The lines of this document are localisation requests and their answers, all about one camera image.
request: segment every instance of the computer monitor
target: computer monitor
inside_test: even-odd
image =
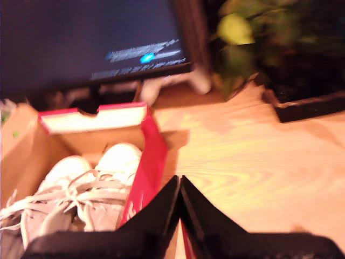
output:
[[[170,0],[0,0],[1,99],[190,71]]]

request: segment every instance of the wooden table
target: wooden table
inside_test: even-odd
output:
[[[155,116],[180,133],[168,142],[186,145],[162,185],[176,170],[247,231],[305,229],[345,251],[345,112],[282,124],[262,92],[249,85],[222,103],[218,93],[163,89]],[[185,258],[177,232],[167,258]]]

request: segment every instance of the white shoelace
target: white shoelace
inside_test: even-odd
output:
[[[114,177],[114,175],[118,173],[124,172],[91,169],[70,181],[68,185],[52,186],[17,202],[14,202],[17,194],[17,190],[15,190],[13,195],[8,199],[6,208],[0,211],[0,227],[4,223],[7,223],[7,221],[13,221],[18,218],[23,211],[30,212],[29,215],[31,211],[49,214],[52,206],[48,206],[47,204],[50,201],[55,202],[55,208],[63,203],[70,203],[64,212],[76,207],[78,217],[85,223],[90,222],[91,218],[85,210],[86,206],[95,208],[95,205],[98,205],[105,210],[101,205],[102,203],[125,205],[130,191],[130,186],[127,186],[126,183],[136,172],[128,177],[125,184],[120,183],[120,181]],[[77,183],[80,178],[87,174],[93,174],[95,180],[87,183]],[[21,223],[2,227],[0,231],[5,229],[18,230],[19,228],[21,228]]]

